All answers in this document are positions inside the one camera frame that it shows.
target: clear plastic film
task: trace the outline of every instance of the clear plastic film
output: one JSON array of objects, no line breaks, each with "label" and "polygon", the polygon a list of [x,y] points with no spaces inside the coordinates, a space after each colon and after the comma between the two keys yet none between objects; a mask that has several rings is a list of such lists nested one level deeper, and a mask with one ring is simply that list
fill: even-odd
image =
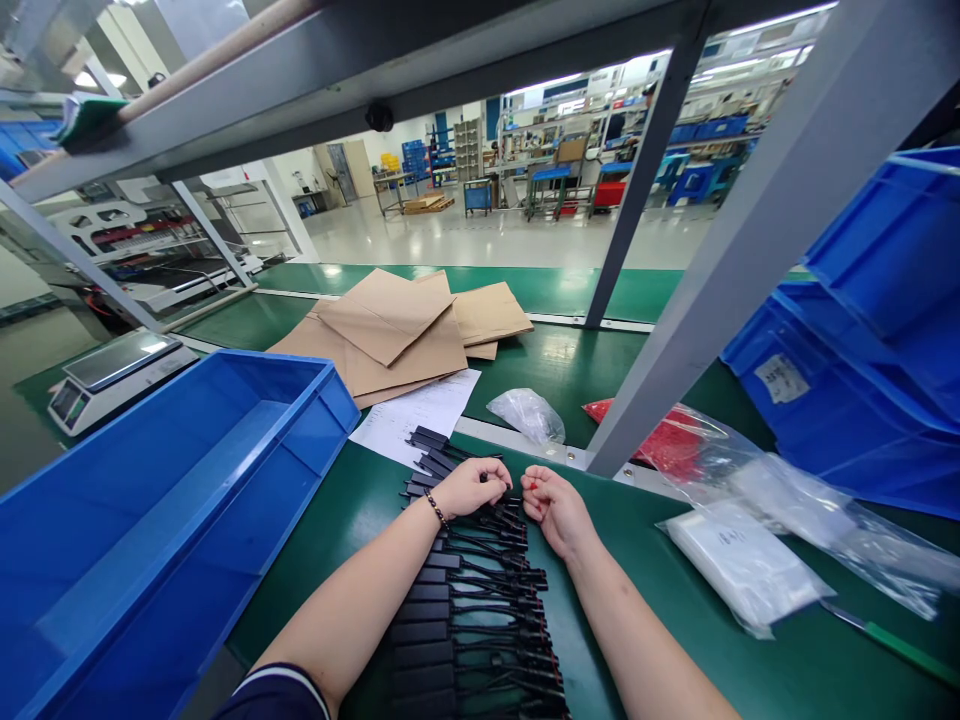
[{"label": "clear plastic film", "polygon": [[679,404],[663,424],[698,441],[664,443],[645,454],[703,512],[735,499],[768,529],[806,540],[926,620],[936,617],[941,592],[960,591],[960,558],[764,453],[736,430]]},{"label": "clear plastic film", "polygon": [[487,410],[515,427],[550,455],[559,452],[567,439],[563,420],[556,410],[530,388],[507,390],[487,403]]},{"label": "clear plastic film", "polygon": [[756,638],[822,597],[834,595],[820,577],[734,500],[671,518],[658,527],[686,555]]}]

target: digital scale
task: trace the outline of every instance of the digital scale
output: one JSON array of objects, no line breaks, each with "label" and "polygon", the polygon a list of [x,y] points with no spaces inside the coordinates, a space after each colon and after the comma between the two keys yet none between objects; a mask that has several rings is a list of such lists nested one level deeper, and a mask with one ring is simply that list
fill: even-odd
[{"label": "digital scale", "polygon": [[196,360],[179,340],[141,328],[64,366],[47,412],[76,437]]}]

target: green handle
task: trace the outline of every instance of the green handle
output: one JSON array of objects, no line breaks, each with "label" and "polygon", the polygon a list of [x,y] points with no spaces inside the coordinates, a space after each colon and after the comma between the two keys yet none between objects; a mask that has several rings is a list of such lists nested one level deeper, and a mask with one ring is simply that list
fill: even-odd
[{"label": "green handle", "polygon": [[950,685],[954,689],[960,690],[960,673],[953,668],[944,665],[936,658],[930,657],[922,650],[918,650],[917,648],[913,647],[913,645],[905,643],[896,635],[888,633],[875,623],[868,622],[864,627],[864,632],[866,632],[867,635],[872,637],[881,645],[895,652],[900,657],[912,662],[921,670],[933,675],[935,678],[946,683],[947,685]]}]

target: red item in plastic bag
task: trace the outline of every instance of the red item in plastic bag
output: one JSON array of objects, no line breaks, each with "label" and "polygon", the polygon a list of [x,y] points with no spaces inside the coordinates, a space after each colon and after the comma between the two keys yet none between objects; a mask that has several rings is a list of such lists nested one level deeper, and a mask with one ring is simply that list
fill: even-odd
[{"label": "red item in plastic bag", "polygon": [[[583,409],[599,423],[603,422],[611,404],[613,398],[587,403]],[[685,428],[691,421],[683,410],[674,408],[633,454],[633,459],[650,463],[661,471],[669,468],[675,478],[696,480],[700,477],[700,436]]]}]

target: document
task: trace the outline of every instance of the document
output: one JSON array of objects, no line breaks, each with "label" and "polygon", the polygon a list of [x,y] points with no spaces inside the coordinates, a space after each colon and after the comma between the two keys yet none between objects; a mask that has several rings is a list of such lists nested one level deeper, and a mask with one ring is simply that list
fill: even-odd
[{"label": "document", "polygon": [[450,437],[479,378],[479,370],[461,370],[419,390],[374,405],[350,439],[419,470],[414,461],[420,459],[423,451],[407,444],[410,433],[422,425]]}]

